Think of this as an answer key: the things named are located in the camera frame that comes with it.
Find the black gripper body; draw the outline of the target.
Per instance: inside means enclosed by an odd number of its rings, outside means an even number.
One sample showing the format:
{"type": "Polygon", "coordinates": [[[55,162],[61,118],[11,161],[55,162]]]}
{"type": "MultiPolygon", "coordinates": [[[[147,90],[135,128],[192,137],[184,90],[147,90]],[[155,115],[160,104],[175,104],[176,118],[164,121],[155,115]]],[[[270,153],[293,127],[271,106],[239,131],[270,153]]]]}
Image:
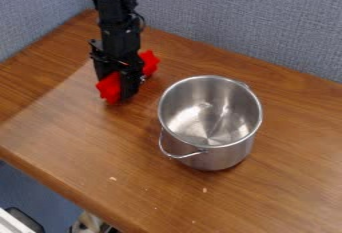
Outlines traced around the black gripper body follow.
{"type": "Polygon", "coordinates": [[[114,61],[116,70],[120,72],[128,67],[142,67],[143,62],[138,55],[140,49],[140,22],[99,23],[102,39],[92,39],[91,58],[93,56],[108,58],[114,61]]]}

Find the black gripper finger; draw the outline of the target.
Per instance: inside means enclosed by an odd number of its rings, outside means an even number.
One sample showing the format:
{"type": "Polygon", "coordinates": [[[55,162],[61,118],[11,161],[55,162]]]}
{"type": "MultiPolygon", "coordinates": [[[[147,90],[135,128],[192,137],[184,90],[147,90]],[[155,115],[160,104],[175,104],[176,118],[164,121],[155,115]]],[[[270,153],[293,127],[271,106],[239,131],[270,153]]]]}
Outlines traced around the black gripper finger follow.
{"type": "Polygon", "coordinates": [[[139,92],[144,82],[142,67],[128,67],[119,72],[120,76],[120,100],[128,100],[139,92]]]}
{"type": "Polygon", "coordinates": [[[98,80],[102,81],[116,70],[116,66],[112,60],[104,57],[93,56],[93,68],[98,80]]]}

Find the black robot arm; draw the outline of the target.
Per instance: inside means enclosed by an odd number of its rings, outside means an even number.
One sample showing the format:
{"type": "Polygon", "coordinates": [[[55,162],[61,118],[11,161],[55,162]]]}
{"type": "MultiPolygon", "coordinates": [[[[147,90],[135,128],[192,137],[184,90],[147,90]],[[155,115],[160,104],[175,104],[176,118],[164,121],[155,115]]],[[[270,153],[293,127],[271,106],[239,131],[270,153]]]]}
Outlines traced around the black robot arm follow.
{"type": "Polygon", "coordinates": [[[139,91],[144,62],[139,56],[144,18],[138,0],[92,0],[98,11],[100,39],[91,39],[89,57],[98,77],[100,98],[110,104],[139,91]]]}

